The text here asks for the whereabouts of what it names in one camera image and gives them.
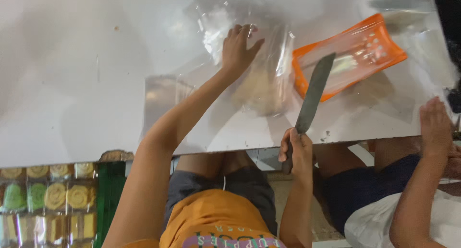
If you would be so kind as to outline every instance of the hand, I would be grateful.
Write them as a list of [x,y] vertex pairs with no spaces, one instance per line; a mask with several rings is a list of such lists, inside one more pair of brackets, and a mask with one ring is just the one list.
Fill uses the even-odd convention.
[[447,157],[453,145],[452,124],[445,105],[435,97],[419,109],[423,156],[442,155]]
[[290,139],[293,146],[293,168],[291,173],[295,179],[312,183],[312,141],[303,133],[301,136],[294,127],[285,131],[285,135],[280,143],[279,162],[285,162],[287,159],[288,140]]
[[452,146],[451,151],[448,153],[448,162],[443,177],[461,180],[461,146]]
[[253,47],[247,49],[247,38],[250,36],[250,25],[243,27],[235,25],[229,30],[223,45],[223,69],[230,71],[233,79],[238,79],[255,59],[256,54],[264,44],[259,39]]

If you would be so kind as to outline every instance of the white table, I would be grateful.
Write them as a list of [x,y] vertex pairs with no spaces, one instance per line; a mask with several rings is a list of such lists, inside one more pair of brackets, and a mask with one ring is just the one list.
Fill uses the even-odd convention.
[[[136,151],[144,78],[190,68],[206,54],[198,25],[182,12],[191,1],[0,0],[1,167]],[[293,19],[296,47],[362,19],[357,0],[277,2]],[[436,15],[432,28],[440,31]],[[418,107],[453,82],[409,58],[321,103],[308,135],[322,143],[419,134]],[[279,145],[301,107],[290,94],[285,115],[264,118],[230,108],[225,92],[176,154]]]

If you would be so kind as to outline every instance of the knife blade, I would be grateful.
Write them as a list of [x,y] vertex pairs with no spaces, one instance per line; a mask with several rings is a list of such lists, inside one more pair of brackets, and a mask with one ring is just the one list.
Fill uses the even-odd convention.
[[[320,98],[322,97],[323,90],[325,89],[326,81],[331,72],[333,61],[336,58],[336,52],[324,56],[315,65],[314,72],[312,73],[309,82],[308,91],[304,97],[303,105],[296,121],[296,131],[298,134],[306,133],[314,120],[317,107],[319,106]],[[282,163],[282,172],[290,174],[293,168],[293,146],[288,140],[287,159]]]

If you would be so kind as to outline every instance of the gray shorts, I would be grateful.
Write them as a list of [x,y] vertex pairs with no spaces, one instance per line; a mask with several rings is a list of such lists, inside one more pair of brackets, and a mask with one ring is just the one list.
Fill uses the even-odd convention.
[[[175,204],[192,194],[213,188],[223,189],[224,178],[213,181],[193,172],[175,170],[168,188],[163,229],[168,224]],[[269,231],[277,236],[274,191],[265,173],[256,166],[241,168],[226,175],[224,190],[248,199],[259,210]]]

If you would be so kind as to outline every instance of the knife handle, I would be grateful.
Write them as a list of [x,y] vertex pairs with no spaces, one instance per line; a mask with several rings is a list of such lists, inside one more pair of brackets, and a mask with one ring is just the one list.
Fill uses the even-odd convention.
[[288,140],[288,151],[286,155],[287,159],[285,162],[282,162],[282,172],[284,174],[290,174],[291,169],[293,168],[293,146],[291,145],[290,140]]

